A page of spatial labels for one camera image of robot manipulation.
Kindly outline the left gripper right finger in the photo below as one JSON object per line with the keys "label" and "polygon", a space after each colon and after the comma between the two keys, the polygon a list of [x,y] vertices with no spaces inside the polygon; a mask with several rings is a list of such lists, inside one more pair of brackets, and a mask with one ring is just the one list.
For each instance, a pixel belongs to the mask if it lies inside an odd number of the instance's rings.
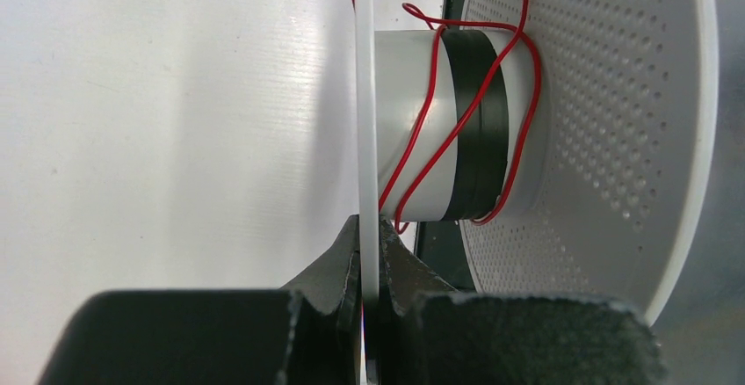
{"label": "left gripper right finger", "polygon": [[382,384],[663,384],[667,369],[628,304],[591,294],[452,287],[380,222]]}

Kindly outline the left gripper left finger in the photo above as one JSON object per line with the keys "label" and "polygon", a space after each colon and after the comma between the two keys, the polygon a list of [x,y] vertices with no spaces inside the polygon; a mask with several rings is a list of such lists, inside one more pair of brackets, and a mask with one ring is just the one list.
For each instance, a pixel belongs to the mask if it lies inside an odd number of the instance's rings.
{"label": "left gripper left finger", "polygon": [[43,384],[357,384],[358,217],[284,286],[115,290],[71,317]]}

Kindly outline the white perforated spool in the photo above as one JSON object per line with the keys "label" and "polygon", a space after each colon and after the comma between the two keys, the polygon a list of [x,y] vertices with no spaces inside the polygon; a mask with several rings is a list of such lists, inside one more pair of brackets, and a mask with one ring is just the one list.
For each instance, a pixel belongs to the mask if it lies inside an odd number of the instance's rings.
{"label": "white perforated spool", "polygon": [[426,24],[408,31],[351,1],[369,376],[381,221],[459,291],[603,296],[650,329],[711,171],[715,0],[405,3]]}

